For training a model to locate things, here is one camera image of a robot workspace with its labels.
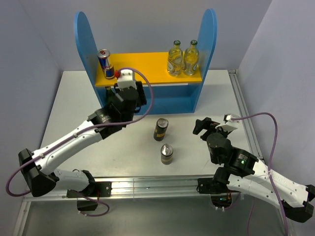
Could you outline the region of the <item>black yellow can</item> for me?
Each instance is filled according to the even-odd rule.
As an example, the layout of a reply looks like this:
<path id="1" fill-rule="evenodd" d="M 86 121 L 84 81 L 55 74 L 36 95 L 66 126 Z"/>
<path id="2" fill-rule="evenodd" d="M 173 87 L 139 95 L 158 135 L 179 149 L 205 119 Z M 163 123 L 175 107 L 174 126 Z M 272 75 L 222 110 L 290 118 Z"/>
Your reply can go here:
<path id="1" fill-rule="evenodd" d="M 165 118 L 159 118 L 156 122 L 153 138 L 156 141 L 162 141 L 165 137 L 169 121 Z"/>

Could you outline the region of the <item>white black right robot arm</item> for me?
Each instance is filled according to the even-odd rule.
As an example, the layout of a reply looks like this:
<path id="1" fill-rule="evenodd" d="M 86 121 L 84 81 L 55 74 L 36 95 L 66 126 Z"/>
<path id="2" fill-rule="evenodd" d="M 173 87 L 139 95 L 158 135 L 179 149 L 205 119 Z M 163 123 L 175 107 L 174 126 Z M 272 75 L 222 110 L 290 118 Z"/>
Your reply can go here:
<path id="1" fill-rule="evenodd" d="M 204 118 L 195 122 L 193 134 L 206 131 L 200 138 L 207 143 L 211 162 L 219 166 L 213 177 L 197 180 L 196 190 L 200 194 L 241 192 L 284 209 L 285 216 L 295 222 L 308 221 L 314 212 L 311 201 L 315 187 L 298 184 L 269 170 L 258 157 L 233 147 L 227 136 L 238 128 L 238 122 L 232 115 L 226 115 L 224 121 L 220 124 Z"/>

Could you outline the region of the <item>clear yellow glass bottle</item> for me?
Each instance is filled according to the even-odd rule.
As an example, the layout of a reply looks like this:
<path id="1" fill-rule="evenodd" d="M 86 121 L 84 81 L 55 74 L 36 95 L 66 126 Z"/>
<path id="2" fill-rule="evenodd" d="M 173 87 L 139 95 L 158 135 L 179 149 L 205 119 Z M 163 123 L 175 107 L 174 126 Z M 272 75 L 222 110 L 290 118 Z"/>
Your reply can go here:
<path id="1" fill-rule="evenodd" d="M 190 46 L 185 50 L 183 58 L 183 72 L 185 75 L 191 76 L 196 73 L 199 61 L 199 50 L 196 46 L 197 40 L 192 40 Z"/>

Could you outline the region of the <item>clear bottle green cap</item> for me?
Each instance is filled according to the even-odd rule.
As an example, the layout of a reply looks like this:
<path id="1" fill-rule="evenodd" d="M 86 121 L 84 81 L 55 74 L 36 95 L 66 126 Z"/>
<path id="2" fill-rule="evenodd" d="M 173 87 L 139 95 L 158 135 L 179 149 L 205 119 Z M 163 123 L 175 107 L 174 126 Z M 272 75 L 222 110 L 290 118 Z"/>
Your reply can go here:
<path id="1" fill-rule="evenodd" d="M 178 76 L 182 72 L 183 51 L 180 40 L 173 42 L 173 47 L 168 52 L 167 71 L 171 76 Z"/>

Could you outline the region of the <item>blue silver Red Bull can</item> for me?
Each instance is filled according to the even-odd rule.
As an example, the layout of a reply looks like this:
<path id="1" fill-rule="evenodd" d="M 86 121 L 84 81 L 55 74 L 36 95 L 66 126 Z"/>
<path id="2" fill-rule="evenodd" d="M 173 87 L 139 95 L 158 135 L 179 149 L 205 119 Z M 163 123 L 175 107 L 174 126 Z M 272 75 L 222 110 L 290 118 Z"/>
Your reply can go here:
<path id="1" fill-rule="evenodd" d="M 115 69 L 113 64 L 110 62 L 110 55 L 110 51 L 107 49 L 100 49 L 97 54 L 103 75 L 108 80 L 115 77 Z"/>

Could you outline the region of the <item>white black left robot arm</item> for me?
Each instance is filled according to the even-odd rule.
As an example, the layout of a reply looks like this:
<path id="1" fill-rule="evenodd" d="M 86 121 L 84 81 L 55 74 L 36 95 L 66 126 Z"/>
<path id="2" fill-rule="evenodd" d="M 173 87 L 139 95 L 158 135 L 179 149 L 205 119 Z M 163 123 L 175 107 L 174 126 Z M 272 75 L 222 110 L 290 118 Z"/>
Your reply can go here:
<path id="1" fill-rule="evenodd" d="M 147 100 L 141 81 L 118 82 L 112 100 L 96 110 L 75 130 L 54 143 L 34 151 L 19 152 L 21 173 L 33 197 L 54 189 L 78 191 L 91 196 L 96 182 L 89 171 L 63 171 L 58 167 L 86 147 L 108 138 L 133 122 Z"/>

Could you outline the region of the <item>black gold can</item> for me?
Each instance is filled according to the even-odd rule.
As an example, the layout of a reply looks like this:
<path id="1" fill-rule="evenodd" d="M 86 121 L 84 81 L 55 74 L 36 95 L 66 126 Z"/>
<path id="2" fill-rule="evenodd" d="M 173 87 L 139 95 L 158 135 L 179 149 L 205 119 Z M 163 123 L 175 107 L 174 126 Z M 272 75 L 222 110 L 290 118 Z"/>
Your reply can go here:
<path id="1" fill-rule="evenodd" d="M 164 165 L 171 164 L 173 160 L 173 147 L 170 144 L 164 144 L 160 149 L 161 162 Z"/>

